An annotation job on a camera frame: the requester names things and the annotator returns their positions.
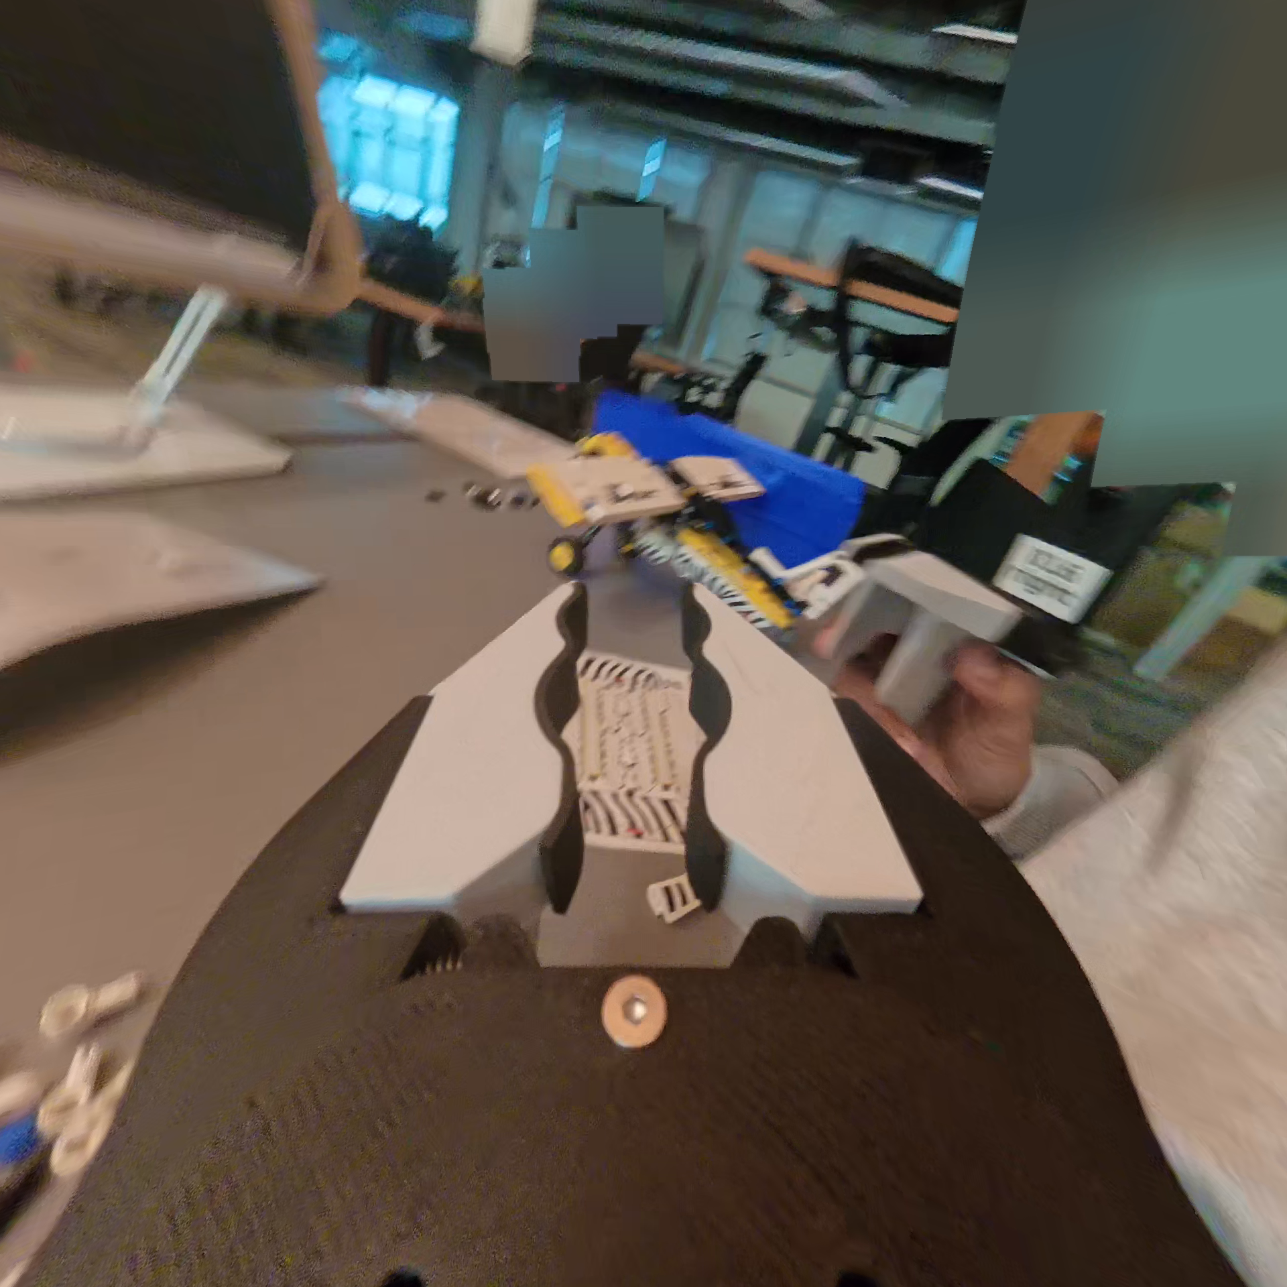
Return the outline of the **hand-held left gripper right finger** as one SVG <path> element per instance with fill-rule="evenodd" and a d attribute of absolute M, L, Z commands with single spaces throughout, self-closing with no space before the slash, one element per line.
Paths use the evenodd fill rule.
<path fill-rule="evenodd" d="M 699 583 L 680 634 L 697 747 L 687 876 L 737 930 L 831 913 L 913 913 L 918 881 L 829 688 Z"/>

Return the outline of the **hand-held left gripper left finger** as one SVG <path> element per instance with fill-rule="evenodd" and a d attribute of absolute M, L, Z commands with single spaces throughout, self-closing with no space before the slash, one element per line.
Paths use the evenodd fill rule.
<path fill-rule="evenodd" d="M 585 859 L 575 757 L 589 599 L 564 583 L 429 694 L 340 890 L 349 913 L 539 917 Z"/>

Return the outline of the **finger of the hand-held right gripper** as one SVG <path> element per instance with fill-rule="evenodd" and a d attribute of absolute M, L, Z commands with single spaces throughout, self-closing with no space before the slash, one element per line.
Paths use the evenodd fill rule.
<path fill-rule="evenodd" d="M 875 694 L 910 724 L 949 688 L 950 662 L 964 642 L 998 645 L 1024 617 L 1021 603 L 930 553 L 873 557 L 860 573 L 834 619 L 834 658 L 844 663 L 878 637 L 893 637 Z"/>

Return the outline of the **yellow and white lego model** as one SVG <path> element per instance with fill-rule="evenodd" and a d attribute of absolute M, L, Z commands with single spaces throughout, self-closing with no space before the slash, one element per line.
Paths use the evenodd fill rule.
<path fill-rule="evenodd" d="M 556 574 L 579 576 L 592 542 L 610 531 L 619 557 L 670 568 L 778 637 L 820 622 L 858 585 L 864 560 L 912 550 L 896 534 L 852 537 L 788 568 L 737 537 L 728 504 L 765 493 L 742 464 L 710 455 L 657 462 L 615 432 L 584 439 L 569 461 L 530 468 L 526 481 L 558 525 L 546 556 Z"/>

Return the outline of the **lego instruction booklet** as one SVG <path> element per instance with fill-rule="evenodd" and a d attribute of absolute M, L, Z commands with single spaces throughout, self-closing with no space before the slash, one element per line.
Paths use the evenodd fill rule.
<path fill-rule="evenodd" d="M 319 573 L 146 513 L 5 513 L 2 668 L 100 632 L 320 583 Z"/>

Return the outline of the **person's right forearm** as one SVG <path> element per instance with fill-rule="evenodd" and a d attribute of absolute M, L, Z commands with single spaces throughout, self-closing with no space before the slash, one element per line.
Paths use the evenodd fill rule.
<path fill-rule="evenodd" d="M 1037 747 L 985 829 L 1077 956 L 1217 1244 L 1284 1285 L 1284 646 L 1126 783 Z"/>

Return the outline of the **pile of dark lego pieces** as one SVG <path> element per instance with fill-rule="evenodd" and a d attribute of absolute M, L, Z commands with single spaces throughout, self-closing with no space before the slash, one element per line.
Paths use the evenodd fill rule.
<path fill-rule="evenodd" d="M 458 487 L 434 487 L 423 495 L 428 504 L 461 502 L 481 510 L 527 510 L 539 505 L 529 487 L 490 485 L 466 481 Z"/>

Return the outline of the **person's right hand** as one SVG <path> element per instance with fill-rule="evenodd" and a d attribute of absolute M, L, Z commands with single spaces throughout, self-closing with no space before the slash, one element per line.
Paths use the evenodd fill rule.
<path fill-rule="evenodd" d="M 950 683 L 918 723 L 883 704 L 875 683 L 893 637 L 851 658 L 831 691 L 864 709 L 893 741 L 978 821 L 1005 812 L 1033 772 L 1037 677 L 987 642 L 968 639 L 950 657 Z"/>

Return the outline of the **blue box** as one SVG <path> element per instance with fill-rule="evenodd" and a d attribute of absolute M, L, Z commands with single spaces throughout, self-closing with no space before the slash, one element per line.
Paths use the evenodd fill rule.
<path fill-rule="evenodd" d="M 726 456 L 742 464 L 765 493 L 728 504 L 737 537 L 748 550 L 771 550 L 788 568 L 841 547 L 864 505 L 866 485 L 858 476 L 651 396 L 605 390 L 590 427 L 618 433 L 657 462 Z"/>

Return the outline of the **black office chair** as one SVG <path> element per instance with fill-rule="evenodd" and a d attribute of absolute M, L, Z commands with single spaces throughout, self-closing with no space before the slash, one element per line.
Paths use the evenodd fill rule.
<path fill-rule="evenodd" d="M 939 321 L 936 332 L 892 332 L 866 326 L 860 346 L 854 340 L 854 321 L 849 314 L 852 295 L 847 285 L 877 286 L 896 295 L 909 295 L 921 303 L 935 303 L 952 312 Z M 962 286 L 942 279 L 930 268 L 893 252 L 878 249 L 852 239 L 846 243 L 838 266 L 831 309 L 831 329 L 835 335 L 835 358 L 843 389 L 854 395 L 852 413 L 867 413 L 866 403 L 893 403 L 904 386 L 924 370 L 944 370 L 953 355 L 956 317 L 962 301 Z"/>

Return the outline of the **wooden-topped desk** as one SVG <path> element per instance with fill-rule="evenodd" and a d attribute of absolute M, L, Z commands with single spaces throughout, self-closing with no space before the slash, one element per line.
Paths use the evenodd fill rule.
<path fill-rule="evenodd" d="M 817 289 L 832 289 L 852 300 L 861 300 L 898 314 L 919 317 L 945 326 L 953 324 L 959 317 L 959 308 L 955 305 L 900 288 L 860 279 L 843 279 L 835 268 L 821 268 L 811 262 L 800 262 L 763 248 L 746 249 L 743 263 L 772 279 Z"/>

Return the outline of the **printed paper sheet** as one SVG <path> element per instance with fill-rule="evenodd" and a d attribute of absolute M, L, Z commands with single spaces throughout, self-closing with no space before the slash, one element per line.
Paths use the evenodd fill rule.
<path fill-rule="evenodd" d="M 349 387 L 342 400 L 382 424 L 501 479 L 575 458 L 573 442 L 471 396 Z"/>

